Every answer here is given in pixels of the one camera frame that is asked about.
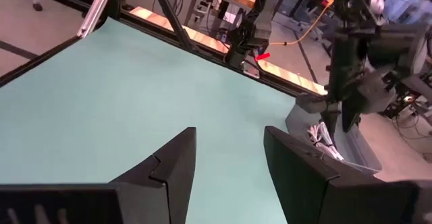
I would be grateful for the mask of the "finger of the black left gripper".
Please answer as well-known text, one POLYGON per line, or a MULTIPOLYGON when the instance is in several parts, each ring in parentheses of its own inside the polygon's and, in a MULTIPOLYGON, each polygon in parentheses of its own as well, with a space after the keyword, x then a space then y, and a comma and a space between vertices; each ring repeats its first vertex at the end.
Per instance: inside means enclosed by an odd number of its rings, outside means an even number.
POLYGON ((359 125, 360 122, 361 96, 358 92, 353 92, 342 101, 342 129, 348 133, 352 126, 359 125))
POLYGON ((336 125, 340 114, 341 110, 339 102, 328 103, 325 110, 322 112, 322 120, 325 123, 332 140, 334 140, 336 125))

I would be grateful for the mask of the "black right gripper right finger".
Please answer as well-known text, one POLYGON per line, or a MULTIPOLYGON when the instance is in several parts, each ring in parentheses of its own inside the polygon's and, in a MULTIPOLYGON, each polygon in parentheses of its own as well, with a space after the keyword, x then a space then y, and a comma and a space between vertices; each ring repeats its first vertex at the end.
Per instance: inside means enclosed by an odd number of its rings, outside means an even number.
POLYGON ((273 126, 263 143, 288 224, 384 224, 377 179, 273 126))

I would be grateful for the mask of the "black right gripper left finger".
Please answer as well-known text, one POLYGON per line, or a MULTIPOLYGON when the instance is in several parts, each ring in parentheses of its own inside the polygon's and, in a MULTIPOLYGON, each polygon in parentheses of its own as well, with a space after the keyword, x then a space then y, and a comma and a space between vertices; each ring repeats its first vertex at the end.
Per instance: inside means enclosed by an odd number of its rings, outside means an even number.
POLYGON ((186 224, 196 166, 196 128, 189 127, 111 182, 124 224, 186 224))

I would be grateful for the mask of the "grey translucent plastic bin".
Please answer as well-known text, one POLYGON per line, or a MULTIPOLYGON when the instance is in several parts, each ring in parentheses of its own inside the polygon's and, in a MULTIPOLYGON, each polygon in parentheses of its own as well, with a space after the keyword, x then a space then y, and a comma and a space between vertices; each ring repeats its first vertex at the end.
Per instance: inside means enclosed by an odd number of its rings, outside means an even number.
MULTIPOLYGON (((295 106, 286 117, 288 132, 300 140, 310 142, 307 130, 320 123, 321 112, 326 108, 324 99, 324 95, 298 95, 295 106)), ((334 156, 345 164, 368 175, 382 170, 379 159, 361 134, 358 125, 354 124, 348 132, 343 131, 342 115, 338 115, 332 142, 337 151, 334 156)))

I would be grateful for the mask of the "green table mat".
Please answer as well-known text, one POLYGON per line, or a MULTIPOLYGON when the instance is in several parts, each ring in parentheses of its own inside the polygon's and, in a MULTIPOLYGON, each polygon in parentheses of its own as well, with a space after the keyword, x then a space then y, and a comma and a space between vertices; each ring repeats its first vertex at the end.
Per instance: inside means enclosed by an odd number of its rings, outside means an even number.
POLYGON ((293 104, 109 20, 0 87, 0 184, 106 182, 194 127, 187 224, 286 224, 263 133, 293 104))

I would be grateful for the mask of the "silver aluminium extrusion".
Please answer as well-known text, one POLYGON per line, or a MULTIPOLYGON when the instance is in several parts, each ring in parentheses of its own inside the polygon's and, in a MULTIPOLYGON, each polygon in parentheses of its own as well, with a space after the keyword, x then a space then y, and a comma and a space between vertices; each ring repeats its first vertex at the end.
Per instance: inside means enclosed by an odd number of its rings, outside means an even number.
POLYGON ((88 10, 84 21, 78 30, 77 36, 79 38, 84 38, 94 31, 107 2, 108 0, 94 0, 92 2, 90 9, 88 10))

